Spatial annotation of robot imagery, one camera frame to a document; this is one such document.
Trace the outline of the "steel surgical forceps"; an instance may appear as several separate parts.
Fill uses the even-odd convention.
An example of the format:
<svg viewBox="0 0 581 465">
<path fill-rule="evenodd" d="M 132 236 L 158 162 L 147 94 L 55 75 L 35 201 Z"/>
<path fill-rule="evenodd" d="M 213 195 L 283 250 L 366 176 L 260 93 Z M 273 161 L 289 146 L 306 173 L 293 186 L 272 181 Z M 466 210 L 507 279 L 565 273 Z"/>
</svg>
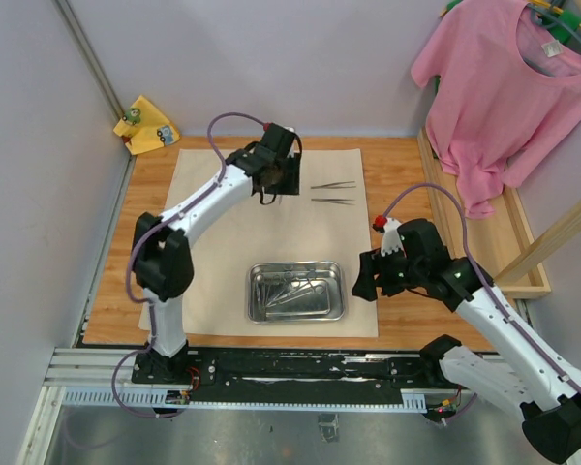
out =
<svg viewBox="0 0 581 465">
<path fill-rule="evenodd" d="M 311 190 L 337 190 L 337 189 L 354 189 L 356 187 L 355 181 L 341 181 L 332 182 L 321 185 L 313 185 Z"/>
</svg>

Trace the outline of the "beige cloth wrap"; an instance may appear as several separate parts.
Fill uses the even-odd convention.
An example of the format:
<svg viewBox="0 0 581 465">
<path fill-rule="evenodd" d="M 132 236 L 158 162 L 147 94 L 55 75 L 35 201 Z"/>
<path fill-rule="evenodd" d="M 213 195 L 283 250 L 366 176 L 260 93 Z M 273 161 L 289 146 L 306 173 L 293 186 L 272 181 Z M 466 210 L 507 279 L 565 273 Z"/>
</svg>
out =
<svg viewBox="0 0 581 465">
<path fill-rule="evenodd" d="M 355 181 L 354 189 L 311 190 L 313 185 Z M 311 201 L 353 199 L 354 205 Z M 373 302 L 346 294 L 346 312 L 334 322 L 263 325 L 247 316 L 247 275 L 256 264 L 337 263 L 345 291 L 357 278 L 359 254 L 370 250 L 369 215 L 361 152 L 306 150 L 300 193 L 280 205 L 263 206 L 250 197 L 226 212 L 192 248 L 195 277 L 183 295 L 187 334 L 250 337 L 375 337 Z"/>
</svg>

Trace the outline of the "stainless steel tray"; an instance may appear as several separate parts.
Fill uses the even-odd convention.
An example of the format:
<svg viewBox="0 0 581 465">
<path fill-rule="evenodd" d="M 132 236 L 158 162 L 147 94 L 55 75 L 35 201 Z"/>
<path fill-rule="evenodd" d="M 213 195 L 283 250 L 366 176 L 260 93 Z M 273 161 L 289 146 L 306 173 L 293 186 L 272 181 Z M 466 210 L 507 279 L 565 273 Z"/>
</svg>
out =
<svg viewBox="0 0 581 465">
<path fill-rule="evenodd" d="M 261 303 L 262 284 L 290 278 L 322 280 L 326 283 L 326 292 L 265 308 Z M 247 316 L 253 323 L 273 325 L 334 322 L 340 320 L 345 312 L 344 275 L 335 262 L 260 263 L 248 272 Z"/>
</svg>

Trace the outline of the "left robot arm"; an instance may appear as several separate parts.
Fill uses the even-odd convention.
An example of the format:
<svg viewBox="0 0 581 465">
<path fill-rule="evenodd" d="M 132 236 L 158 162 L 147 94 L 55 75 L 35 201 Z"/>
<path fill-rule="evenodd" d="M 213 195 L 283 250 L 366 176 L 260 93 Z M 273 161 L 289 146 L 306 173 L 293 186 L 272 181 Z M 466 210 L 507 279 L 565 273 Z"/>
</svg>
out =
<svg viewBox="0 0 581 465">
<path fill-rule="evenodd" d="M 303 145 L 291 128 L 262 125 L 261 139 L 225 157 L 219 155 L 218 172 L 159 216 L 143 213 L 137 220 L 127 277 L 142 288 L 140 300 L 148 309 L 148 352 L 158 356 L 154 371 L 165 382 L 181 381 L 188 359 L 179 354 L 187 347 L 183 330 L 182 298 L 195 276 L 192 248 L 227 211 L 253 195 L 299 194 Z"/>
</svg>

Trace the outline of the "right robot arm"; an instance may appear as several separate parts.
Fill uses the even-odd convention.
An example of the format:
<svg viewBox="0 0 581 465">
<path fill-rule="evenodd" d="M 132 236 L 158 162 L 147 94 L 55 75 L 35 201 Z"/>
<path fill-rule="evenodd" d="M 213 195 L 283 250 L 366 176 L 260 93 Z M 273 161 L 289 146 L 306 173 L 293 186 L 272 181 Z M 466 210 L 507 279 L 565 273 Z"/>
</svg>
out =
<svg viewBox="0 0 581 465">
<path fill-rule="evenodd" d="M 382 242 L 360 254 L 352 295 L 374 301 L 421 288 L 478 330 L 508 366 L 502 369 L 443 335 L 420 352 L 421 380 L 432 388 L 446 382 L 469 388 L 511 414 L 533 448 L 552 463 L 563 464 L 580 451 L 581 370 L 513 310 L 473 258 L 452 258 L 434 224 L 380 216 L 373 227 Z"/>
</svg>

